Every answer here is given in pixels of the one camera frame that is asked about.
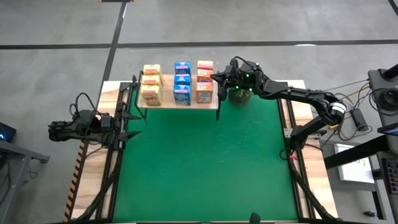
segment juice box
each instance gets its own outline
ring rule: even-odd
[[[174,84],[176,85],[191,85],[191,79],[189,74],[175,74]]]
[[[191,62],[175,62],[174,68],[176,74],[191,75]]]
[[[213,84],[197,83],[197,102],[211,103],[212,99],[213,99]]]
[[[198,69],[197,82],[212,82],[213,80],[210,78],[210,75],[213,74],[213,71]]]
[[[144,65],[144,75],[160,75],[160,65]]]
[[[162,92],[159,86],[142,85],[141,96],[148,106],[160,106],[162,104]]]
[[[162,81],[159,75],[143,75],[141,81],[143,85],[158,85],[162,88]]]
[[[191,87],[188,85],[174,85],[173,90],[175,104],[190,106],[191,105]]]
[[[198,69],[213,71],[214,63],[213,61],[198,61]]]

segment concrete floor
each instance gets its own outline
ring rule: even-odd
[[[0,45],[108,44],[120,6],[95,0],[0,0]],[[398,39],[397,26],[387,0],[145,0],[128,4],[119,43]],[[51,142],[47,125],[69,120],[68,105],[81,91],[98,100],[108,53],[0,50],[0,121],[18,130],[18,146],[51,155],[47,165],[31,164],[39,176],[23,186],[13,223],[62,220],[78,142]],[[398,45],[117,49],[109,79],[129,80],[146,63],[160,63],[171,73],[178,60],[214,60],[223,70],[235,55],[259,62],[275,80],[302,79],[309,88],[326,89],[393,66]],[[351,93],[360,86],[338,91]],[[361,109],[369,125],[381,125],[367,101]],[[345,123],[345,132],[353,128]],[[373,131],[353,141],[375,136]],[[393,223],[362,215],[374,210],[369,192],[333,189],[333,196],[344,220]]]

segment desk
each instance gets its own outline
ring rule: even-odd
[[[286,81],[289,85],[297,88],[305,88],[302,80]],[[110,81],[104,82],[103,89],[99,98],[98,110],[102,113],[114,114],[116,101],[118,98],[120,82]],[[290,126],[289,116],[287,114],[287,106],[284,104],[285,120],[287,126]],[[309,105],[303,103],[292,102],[295,119],[297,124],[305,124],[312,119],[312,113]],[[318,141],[308,141],[310,144],[319,145]],[[85,159],[85,154],[97,149],[98,146],[92,146],[81,142],[80,150],[75,164],[75,171],[72,177],[72,184],[70,193],[67,200],[67,209],[65,210],[64,221],[71,218],[79,217],[95,198],[96,194],[100,191],[101,181],[105,168],[105,160],[108,154],[107,149],[102,149],[90,157]],[[308,175],[308,182],[311,190],[320,201],[320,203],[327,209],[333,216],[337,217],[335,203],[331,193],[325,165],[323,163],[322,153],[318,149],[305,147],[303,149],[303,158]],[[110,163],[111,169],[114,167],[116,155],[112,156]],[[104,199],[104,206],[100,217],[107,217],[109,212],[109,201],[111,189],[107,192]],[[304,216],[307,217],[308,213],[305,211],[306,203],[305,196],[300,191],[300,201],[304,209]]]

